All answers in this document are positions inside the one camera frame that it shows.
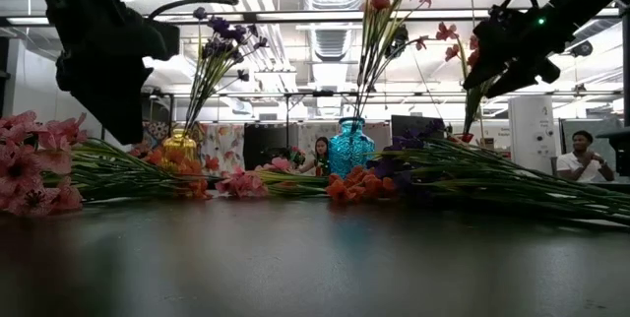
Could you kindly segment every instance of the person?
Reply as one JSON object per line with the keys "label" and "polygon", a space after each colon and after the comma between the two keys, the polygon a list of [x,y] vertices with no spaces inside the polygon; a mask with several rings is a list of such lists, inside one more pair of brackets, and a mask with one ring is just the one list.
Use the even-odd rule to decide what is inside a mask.
{"label": "person", "polygon": [[328,139],[325,137],[317,139],[315,142],[315,159],[300,168],[299,172],[306,173],[313,167],[317,176],[328,176],[331,173],[328,165]]}
{"label": "person", "polygon": [[598,172],[607,181],[614,180],[614,172],[598,154],[589,151],[593,135],[580,130],[573,134],[573,152],[558,157],[558,176],[582,183],[593,182]]}

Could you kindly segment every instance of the teal vase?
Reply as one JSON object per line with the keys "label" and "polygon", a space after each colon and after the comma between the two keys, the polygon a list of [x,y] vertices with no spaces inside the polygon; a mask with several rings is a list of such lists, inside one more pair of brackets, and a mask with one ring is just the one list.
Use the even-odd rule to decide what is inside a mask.
{"label": "teal vase", "polygon": [[331,172],[346,178],[357,165],[365,166],[374,152],[374,141],[363,134],[365,120],[348,117],[339,121],[342,133],[331,139],[328,158]]}

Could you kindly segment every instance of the gold vase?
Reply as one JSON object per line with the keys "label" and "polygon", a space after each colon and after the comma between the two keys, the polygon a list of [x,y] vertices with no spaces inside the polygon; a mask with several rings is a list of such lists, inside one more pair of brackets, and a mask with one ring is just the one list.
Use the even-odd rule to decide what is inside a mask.
{"label": "gold vase", "polygon": [[197,158],[197,143],[188,136],[184,137],[184,129],[173,130],[173,136],[164,140],[162,145],[166,159],[169,152],[180,151],[187,159],[199,161]]}

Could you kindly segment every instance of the dark table surface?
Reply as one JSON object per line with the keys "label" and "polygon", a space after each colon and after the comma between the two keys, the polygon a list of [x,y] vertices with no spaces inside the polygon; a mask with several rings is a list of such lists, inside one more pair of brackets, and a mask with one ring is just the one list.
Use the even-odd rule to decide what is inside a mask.
{"label": "dark table surface", "polygon": [[630,316],[630,234],[324,200],[0,217],[0,316]]}

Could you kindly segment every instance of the man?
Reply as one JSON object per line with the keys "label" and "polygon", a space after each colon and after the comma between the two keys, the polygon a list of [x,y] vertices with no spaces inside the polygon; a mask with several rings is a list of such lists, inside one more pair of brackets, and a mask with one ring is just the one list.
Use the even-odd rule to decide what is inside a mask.
{"label": "man", "polygon": [[614,180],[614,172],[598,154],[589,151],[593,135],[581,130],[573,134],[573,152],[558,157],[558,176],[582,183],[593,182],[601,173],[607,181]]}

